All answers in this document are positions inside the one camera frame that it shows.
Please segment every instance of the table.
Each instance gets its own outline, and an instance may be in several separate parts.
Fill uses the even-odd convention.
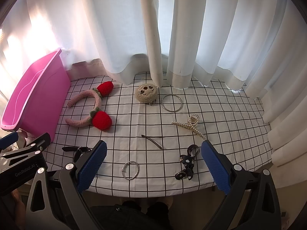
[[[107,131],[91,126],[75,128],[65,123],[65,118],[75,120],[87,117],[93,109],[95,99],[84,98],[74,107],[67,102],[80,91],[97,87],[111,80],[114,89],[103,97],[101,109],[112,118],[113,125]],[[107,143],[107,156],[94,178],[89,190],[112,196],[156,197],[187,193],[214,185],[214,180],[203,161],[197,156],[192,180],[178,181],[174,175],[184,169],[179,155],[187,154],[191,144],[201,145],[203,139],[191,131],[172,125],[172,121],[186,123],[195,113],[200,116],[197,128],[207,133],[209,141],[219,153],[227,155],[232,163],[241,164],[246,170],[255,170],[271,160],[267,133],[269,124],[262,120],[261,101],[246,96],[244,86],[232,91],[220,80],[213,79],[208,87],[192,78],[190,86],[176,89],[166,80],[159,89],[159,99],[154,106],[140,104],[133,96],[141,84],[150,83],[149,73],[135,75],[134,82],[122,85],[108,76],[80,79],[71,82],[56,129],[56,136],[44,151],[49,170],[57,170],[72,161],[73,152],[63,152],[64,146],[94,147],[98,140]],[[162,108],[159,101],[165,94],[177,94],[183,101],[183,108],[171,113]],[[180,107],[176,97],[168,96],[165,103],[169,109]],[[159,143],[160,150],[144,134]],[[134,180],[122,176],[122,167],[128,161],[139,163],[140,172]],[[136,166],[130,166],[130,177]]]

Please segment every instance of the hair clip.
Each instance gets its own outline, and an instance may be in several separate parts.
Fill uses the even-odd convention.
[[[172,124],[186,128],[186,129],[194,132],[196,135],[199,135],[201,138],[206,139],[206,136],[204,134],[202,134],[198,129],[195,128],[195,126],[198,124],[198,122],[199,122],[199,115],[192,114],[188,118],[188,123],[172,122]]]
[[[162,147],[156,143],[156,141],[152,140],[150,137],[147,137],[145,135],[141,135],[141,137],[148,139],[149,141],[153,142],[160,150],[162,150]]]

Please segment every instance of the round metal bangle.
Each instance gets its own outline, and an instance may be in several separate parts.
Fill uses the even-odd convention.
[[[136,174],[135,174],[132,178],[127,178],[127,177],[125,176],[124,170],[125,170],[126,165],[127,165],[127,164],[131,164],[131,163],[135,163],[138,170],[137,170]],[[139,164],[138,164],[137,162],[135,162],[135,161],[129,161],[129,162],[125,163],[124,166],[122,167],[122,176],[123,176],[126,180],[133,180],[134,178],[136,178],[136,176],[137,176],[138,174],[139,174]]]
[[[164,100],[167,96],[175,96],[175,97],[179,98],[180,103],[181,103],[180,108],[177,109],[177,110],[174,110],[174,111],[165,108],[165,106],[164,106],[164,104],[163,104],[163,100]],[[180,111],[180,110],[183,108],[183,102],[182,102],[181,98],[180,98],[179,96],[175,95],[175,94],[167,94],[167,95],[165,95],[165,96],[162,98],[162,100],[161,100],[161,105],[162,105],[162,107],[163,107],[164,109],[166,109],[167,111],[169,111],[169,112],[171,112],[171,113],[175,113],[175,112],[177,112],[177,111]]]

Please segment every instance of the black hair accessory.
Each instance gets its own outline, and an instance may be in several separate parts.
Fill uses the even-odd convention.
[[[191,180],[193,178],[193,167],[196,156],[199,153],[199,147],[196,144],[192,144],[188,147],[187,154],[188,155],[180,155],[180,162],[185,166],[185,169],[178,172],[175,175],[177,180],[182,180],[188,178]]]

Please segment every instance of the strawberry headband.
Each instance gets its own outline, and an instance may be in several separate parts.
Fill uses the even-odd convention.
[[[104,82],[100,84],[97,88],[92,88],[92,90],[82,91],[80,94],[68,101],[68,107],[72,107],[76,102],[85,97],[94,97],[95,106],[94,110],[90,111],[90,115],[82,120],[72,120],[69,118],[65,119],[68,125],[74,127],[83,127],[90,125],[91,123],[100,130],[105,130],[110,128],[112,125],[112,120],[110,116],[101,111],[99,106],[101,105],[102,96],[108,95],[113,89],[113,83],[111,81]]]

